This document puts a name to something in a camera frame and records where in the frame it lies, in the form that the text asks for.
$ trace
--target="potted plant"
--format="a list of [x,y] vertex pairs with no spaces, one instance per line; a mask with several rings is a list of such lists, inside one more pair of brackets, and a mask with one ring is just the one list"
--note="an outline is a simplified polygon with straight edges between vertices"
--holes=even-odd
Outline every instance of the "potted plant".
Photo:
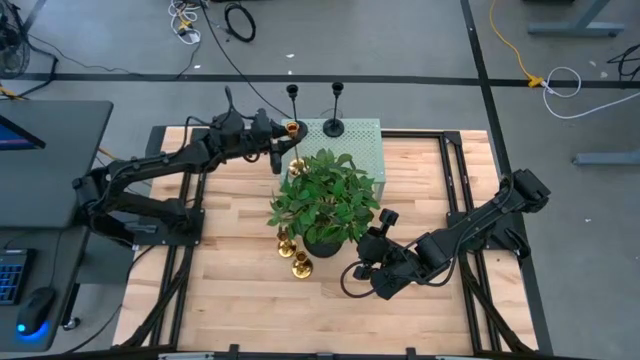
[[337,158],[331,150],[303,159],[298,176],[285,178],[281,194],[271,202],[268,225],[286,228],[289,239],[301,235],[316,257],[329,257],[347,239],[360,240],[380,205],[373,197],[374,179],[357,169],[349,154]]

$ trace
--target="keyboard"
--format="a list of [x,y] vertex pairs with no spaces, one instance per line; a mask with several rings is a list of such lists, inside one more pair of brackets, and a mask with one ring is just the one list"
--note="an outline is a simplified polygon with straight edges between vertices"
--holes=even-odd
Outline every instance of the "keyboard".
[[32,249],[0,250],[0,305],[15,305],[27,280]]

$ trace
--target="blue light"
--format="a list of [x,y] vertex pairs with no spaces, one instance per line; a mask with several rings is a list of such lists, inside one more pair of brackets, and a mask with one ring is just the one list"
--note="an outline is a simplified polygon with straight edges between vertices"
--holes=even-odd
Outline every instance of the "blue light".
[[49,322],[45,321],[44,324],[40,326],[40,329],[38,329],[38,331],[34,332],[31,335],[23,335],[20,333],[17,333],[16,335],[18,336],[18,340],[20,340],[21,342],[38,343],[47,335],[48,332],[49,332]]

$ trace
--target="black plant pot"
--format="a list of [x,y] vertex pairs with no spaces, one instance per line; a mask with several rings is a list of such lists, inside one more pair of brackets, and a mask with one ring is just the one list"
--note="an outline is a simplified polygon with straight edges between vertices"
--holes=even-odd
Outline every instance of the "black plant pot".
[[304,237],[302,239],[302,242],[304,243],[304,247],[307,248],[309,254],[319,258],[331,257],[335,255],[342,247],[342,243],[337,242],[312,244],[308,242]]

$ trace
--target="computer mouse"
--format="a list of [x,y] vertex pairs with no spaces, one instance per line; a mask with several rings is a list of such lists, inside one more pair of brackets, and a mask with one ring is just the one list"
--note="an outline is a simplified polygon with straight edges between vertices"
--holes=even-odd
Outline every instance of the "computer mouse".
[[23,301],[18,312],[16,328],[21,335],[31,335],[38,331],[47,319],[56,291],[50,287],[41,287],[31,292]]

